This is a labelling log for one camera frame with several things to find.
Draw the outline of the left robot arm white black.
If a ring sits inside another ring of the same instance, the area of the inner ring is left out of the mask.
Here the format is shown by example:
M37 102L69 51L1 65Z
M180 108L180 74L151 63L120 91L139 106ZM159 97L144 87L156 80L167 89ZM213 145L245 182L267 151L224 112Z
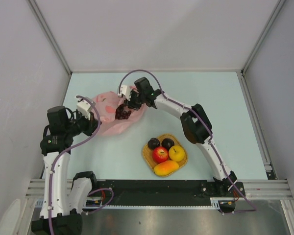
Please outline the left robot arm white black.
M77 173L71 188L67 187L68 166L74 137L85 134L92 138L100 127L89 103L77 105L72 111L64 106L48 109L48 125L40 148L45 167L45 189L40 218L31 223L36 235L79 235L82 212L87 196L98 191L92 171Z

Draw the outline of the dark purple fake grapes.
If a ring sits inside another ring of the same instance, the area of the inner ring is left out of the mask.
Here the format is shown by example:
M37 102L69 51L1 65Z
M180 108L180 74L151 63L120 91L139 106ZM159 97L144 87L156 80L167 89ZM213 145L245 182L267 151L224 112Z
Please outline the dark purple fake grapes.
M125 108L124 104L121 104L115 112L115 119L124 120L129 119L130 115L132 114L131 110Z

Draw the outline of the yellow fake apple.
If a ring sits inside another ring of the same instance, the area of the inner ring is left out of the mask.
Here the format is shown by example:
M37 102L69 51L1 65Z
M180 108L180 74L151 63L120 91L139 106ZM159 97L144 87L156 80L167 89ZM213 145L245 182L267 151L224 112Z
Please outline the yellow fake apple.
M186 156L184 149L179 145L174 145L169 149L169 158L175 162L182 161Z

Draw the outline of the pink plastic bag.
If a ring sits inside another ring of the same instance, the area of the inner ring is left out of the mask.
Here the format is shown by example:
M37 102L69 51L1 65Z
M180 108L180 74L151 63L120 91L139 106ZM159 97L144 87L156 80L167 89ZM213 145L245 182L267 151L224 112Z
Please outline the pink plastic bag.
M100 116L101 125L98 134L101 136L113 136L123 133L138 122L147 109L145 104L139 110L124 107L123 102L125 99L112 91L98 94L93 97L93 101Z

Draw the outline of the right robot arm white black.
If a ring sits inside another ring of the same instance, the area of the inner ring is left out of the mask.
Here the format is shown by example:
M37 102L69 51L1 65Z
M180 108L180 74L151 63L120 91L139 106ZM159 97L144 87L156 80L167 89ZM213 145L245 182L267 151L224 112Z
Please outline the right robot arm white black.
M178 118L184 136L203 153L212 172L217 193L228 196L236 188L237 177L219 153L213 139L212 124L200 104L188 106L164 93L161 86L155 90L149 80L142 77L134 82L135 88L120 84L118 96L124 97L130 108L139 109L143 104L165 111Z

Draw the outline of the red fake apple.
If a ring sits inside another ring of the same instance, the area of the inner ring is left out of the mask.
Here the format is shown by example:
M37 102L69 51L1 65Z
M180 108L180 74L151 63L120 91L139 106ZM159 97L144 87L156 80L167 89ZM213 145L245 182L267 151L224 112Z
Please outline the red fake apple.
M169 159L169 153L168 150L165 149L162 146L159 146L157 148L155 148L152 151L152 159L157 163L160 164L162 162L165 162Z

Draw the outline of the dark fake mangosteen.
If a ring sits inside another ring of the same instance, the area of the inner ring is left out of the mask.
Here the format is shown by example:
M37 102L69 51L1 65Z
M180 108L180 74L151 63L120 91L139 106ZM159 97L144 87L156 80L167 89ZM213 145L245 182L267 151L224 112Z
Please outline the dark fake mangosteen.
M157 138L151 138L147 142L147 146L149 149L154 150L155 148L159 147L161 145L160 141Z
M161 142L162 147L169 150L171 147L175 145L174 141L170 138L164 138Z

